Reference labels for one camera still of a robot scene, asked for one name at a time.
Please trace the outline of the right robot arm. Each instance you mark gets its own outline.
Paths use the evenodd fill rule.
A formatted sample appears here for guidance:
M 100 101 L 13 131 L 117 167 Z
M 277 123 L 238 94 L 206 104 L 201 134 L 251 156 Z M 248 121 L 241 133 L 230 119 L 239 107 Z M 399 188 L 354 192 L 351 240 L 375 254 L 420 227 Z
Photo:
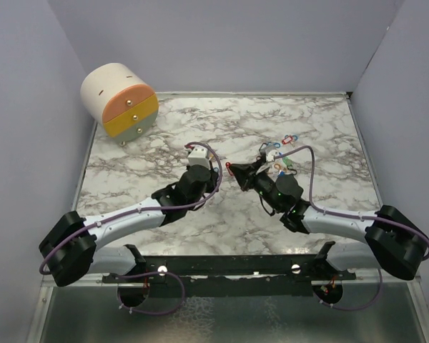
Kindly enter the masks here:
M 426 236 L 395 207 L 382 206 L 376 212 L 316 210 L 302 198 L 303 189 L 293 174 L 269 176 L 267 166 L 231 164 L 230 172 L 244 192 L 254 190 L 270 216 L 280 214 L 283 226 L 302 234 L 329 234 L 352 240 L 315 260 L 321 279 L 331 279 L 340 270 L 381 268 L 402 280 L 415 278 L 428 245 Z

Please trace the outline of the red key tag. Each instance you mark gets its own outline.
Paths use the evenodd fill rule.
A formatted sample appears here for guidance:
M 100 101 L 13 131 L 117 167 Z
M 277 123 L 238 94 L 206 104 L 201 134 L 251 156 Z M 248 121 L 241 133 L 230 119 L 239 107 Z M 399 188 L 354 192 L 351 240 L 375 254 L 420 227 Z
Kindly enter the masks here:
M 226 166 L 226 169 L 227 169 L 227 171 L 228 171 L 228 174 L 229 174 L 230 176 L 234 176 L 234 174 L 233 174 L 233 172 L 232 172 L 232 170 L 231 170 L 231 163 L 230 163 L 230 162 L 226 162 L 226 163 L 225 163 L 225 166 Z
M 290 144 L 294 141 L 293 136 L 286 136 L 283 140 L 282 140 L 282 144 Z

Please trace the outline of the green key tag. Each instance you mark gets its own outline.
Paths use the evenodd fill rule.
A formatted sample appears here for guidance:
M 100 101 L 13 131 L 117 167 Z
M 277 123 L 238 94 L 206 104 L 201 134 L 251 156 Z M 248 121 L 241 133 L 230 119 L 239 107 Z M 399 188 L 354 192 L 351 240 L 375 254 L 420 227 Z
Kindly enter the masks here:
M 292 166 L 292 160 L 291 160 L 291 159 L 289 159 L 288 157 L 283 157 L 283 158 L 282 158 L 282 160 L 284 161 L 284 163 L 285 163 L 287 166 Z

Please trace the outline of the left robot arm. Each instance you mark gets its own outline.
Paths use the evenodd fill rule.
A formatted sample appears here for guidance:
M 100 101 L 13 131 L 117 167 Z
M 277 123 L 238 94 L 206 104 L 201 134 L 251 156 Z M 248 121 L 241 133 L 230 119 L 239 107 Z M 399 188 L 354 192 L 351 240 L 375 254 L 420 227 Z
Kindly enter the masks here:
M 189 166 L 178 182 L 133 206 L 90 217 L 67 212 L 39 244 L 44 258 L 39 271 L 51 275 L 59 287 L 95 273 L 121 275 L 128 282 L 139 280 L 144 265 L 138 249 L 131 244 L 120 248 L 108 245 L 138 231 L 170 224 L 199 209 L 219 189 L 219 177 L 213 168 Z

